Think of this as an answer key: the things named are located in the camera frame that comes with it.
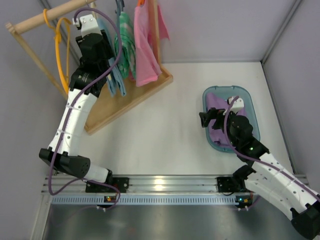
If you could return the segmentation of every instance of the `black wire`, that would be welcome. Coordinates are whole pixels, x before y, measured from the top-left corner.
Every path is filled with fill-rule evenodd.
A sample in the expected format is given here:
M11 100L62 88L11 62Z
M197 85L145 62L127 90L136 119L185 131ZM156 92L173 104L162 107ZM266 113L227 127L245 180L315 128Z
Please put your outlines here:
M223 192L222 192L222 194L223 195L225 195L225 196L231 196L232 194L234 194L235 192L232 192L232 193L230 193L230 194L224 194Z

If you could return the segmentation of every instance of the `striped green cloth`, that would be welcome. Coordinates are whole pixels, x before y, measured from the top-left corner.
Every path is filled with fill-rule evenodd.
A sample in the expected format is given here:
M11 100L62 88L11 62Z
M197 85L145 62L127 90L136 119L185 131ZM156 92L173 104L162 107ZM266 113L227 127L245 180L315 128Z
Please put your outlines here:
M133 78L136 79L136 45L134 25L128 14L124 11L120 14L119 23L123 57L118 63L118 68L124 79L129 76L129 70L131 70ZM119 51L117 35L114 39L114 49L117 55Z

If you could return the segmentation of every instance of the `pink cloth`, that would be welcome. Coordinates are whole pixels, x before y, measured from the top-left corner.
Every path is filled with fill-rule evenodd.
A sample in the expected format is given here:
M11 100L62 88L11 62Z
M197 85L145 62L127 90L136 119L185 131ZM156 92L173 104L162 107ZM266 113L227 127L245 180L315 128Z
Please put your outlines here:
M162 17L161 9L157 6L160 39L168 38L167 27ZM148 0L143 6L134 10L134 41L135 41L135 73L136 86L140 87L158 79L162 73L159 64L150 47L150 24L148 13Z

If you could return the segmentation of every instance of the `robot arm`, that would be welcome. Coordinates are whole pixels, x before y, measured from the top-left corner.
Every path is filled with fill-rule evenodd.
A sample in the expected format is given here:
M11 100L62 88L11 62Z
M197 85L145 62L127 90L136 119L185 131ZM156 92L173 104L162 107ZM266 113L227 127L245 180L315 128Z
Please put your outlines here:
M110 66L108 59L113 57L112 49L104 31L100 31L97 20L91 15L77 19L73 23L81 29L81 36L76 42L81 50L80 66L71 76L68 100L57 132L48 148L42 148L39 157L49 166L57 146L54 169L79 179L88 179L100 183L112 181L112 171L91 163L90 159L78 156L80 137L91 108L97 101L106 78L101 79L88 88L79 97L79 93L103 74Z
M238 98L233 102L226 122L227 136L237 157L247 164L233 174L231 181L234 190L259 194L282 211L302 236L314 239L320 233L320 194L296 179L269 149L253 137L249 120L237 115L244 107L243 100ZM207 127L211 120L215 120L212 128L225 133L225 114L225 109L215 108L201 112L202 127Z

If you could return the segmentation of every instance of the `purple cloth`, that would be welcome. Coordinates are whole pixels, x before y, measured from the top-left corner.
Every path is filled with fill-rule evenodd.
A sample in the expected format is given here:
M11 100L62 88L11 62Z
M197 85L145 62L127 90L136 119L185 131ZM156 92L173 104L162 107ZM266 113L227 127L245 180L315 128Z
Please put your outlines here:
M223 98L217 97L212 92L209 92L205 96L206 110L208 111L210 108L216 109L227 109L228 103ZM247 116L245 109L241 109L238 111L237 115ZM214 130L212 126L215 124L216 120L211 120L208 125L209 134L211 141L214 142L219 147L229 147L227 140L225 138L224 133L221 129Z

